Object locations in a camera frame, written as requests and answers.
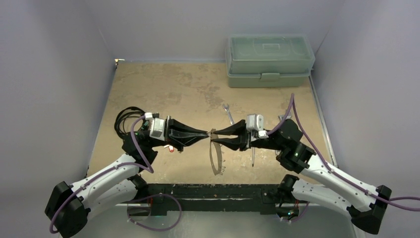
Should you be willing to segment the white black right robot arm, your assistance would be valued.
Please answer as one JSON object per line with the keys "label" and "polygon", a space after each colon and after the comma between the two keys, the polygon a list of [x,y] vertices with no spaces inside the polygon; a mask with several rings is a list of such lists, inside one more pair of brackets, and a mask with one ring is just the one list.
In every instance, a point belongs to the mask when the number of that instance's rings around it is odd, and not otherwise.
{"label": "white black right robot arm", "polygon": [[289,202],[295,198],[336,210],[350,217],[352,224],[364,232],[379,233],[392,190],[362,182],[324,161],[318,152],[301,142],[303,133],[293,120],[286,119],[272,134],[256,131],[244,119],[214,134],[224,135],[214,141],[233,151],[251,147],[278,150],[276,160],[283,168],[320,183],[309,184],[287,175],[283,179],[286,183],[278,188],[281,200]]}

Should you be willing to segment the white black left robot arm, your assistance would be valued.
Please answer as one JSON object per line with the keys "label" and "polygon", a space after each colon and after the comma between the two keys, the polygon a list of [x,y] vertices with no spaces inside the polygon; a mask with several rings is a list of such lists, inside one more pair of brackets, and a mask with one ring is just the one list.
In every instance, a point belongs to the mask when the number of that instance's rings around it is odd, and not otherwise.
{"label": "white black left robot arm", "polygon": [[143,113],[129,132],[122,135],[123,154],[114,162],[79,181],[62,181],[54,188],[45,208],[50,220],[49,232],[70,238],[80,232],[97,214],[119,203],[146,200],[148,190],[140,173],[155,173],[152,164],[156,147],[172,146],[179,152],[200,140],[208,132],[187,126],[171,117]]}

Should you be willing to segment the white red small key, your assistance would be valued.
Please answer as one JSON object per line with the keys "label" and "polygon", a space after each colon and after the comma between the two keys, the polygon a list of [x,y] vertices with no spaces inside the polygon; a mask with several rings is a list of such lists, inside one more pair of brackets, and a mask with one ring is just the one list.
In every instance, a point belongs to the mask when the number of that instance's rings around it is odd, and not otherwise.
{"label": "white red small key", "polygon": [[165,145],[164,148],[167,148],[170,153],[173,153],[175,148],[172,145]]}

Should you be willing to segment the small silver open-end wrench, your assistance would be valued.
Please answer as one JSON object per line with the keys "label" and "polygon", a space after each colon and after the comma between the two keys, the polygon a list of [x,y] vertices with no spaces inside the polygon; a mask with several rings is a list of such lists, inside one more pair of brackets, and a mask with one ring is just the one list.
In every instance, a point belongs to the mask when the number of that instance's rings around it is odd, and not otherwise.
{"label": "small silver open-end wrench", "polygon": [[228,116],[228,119],[230,121],[230,124],[233,125],[235,122],[234,122],[233,117],[231,115],[231,112],[229,110],[229,105],[228,104],[223,104],[222,107],[224,108],[224,110],[227,113],[227,116]]}

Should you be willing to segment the green translucent plastic toolbox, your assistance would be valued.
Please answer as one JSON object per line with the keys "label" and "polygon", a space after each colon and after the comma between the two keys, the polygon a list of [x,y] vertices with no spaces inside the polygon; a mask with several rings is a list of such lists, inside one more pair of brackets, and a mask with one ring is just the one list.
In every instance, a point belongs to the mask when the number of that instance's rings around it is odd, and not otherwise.
{"label": "green translucent plastic toolbox", "polygon": [[298,87],[315,62],[304,34],[231,35],[225,57],[231,88]]}

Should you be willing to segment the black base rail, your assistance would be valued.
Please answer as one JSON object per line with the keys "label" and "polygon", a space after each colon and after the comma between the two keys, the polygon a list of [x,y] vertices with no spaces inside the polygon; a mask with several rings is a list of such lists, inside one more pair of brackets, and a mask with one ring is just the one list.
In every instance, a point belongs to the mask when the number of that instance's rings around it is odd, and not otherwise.
{"label": "black base rail", "polygon": [[168,211],[258,212],[276,214],[284,201],[277,184],[163,184],[150,183],[136,198],[149,198],[153,216]]}

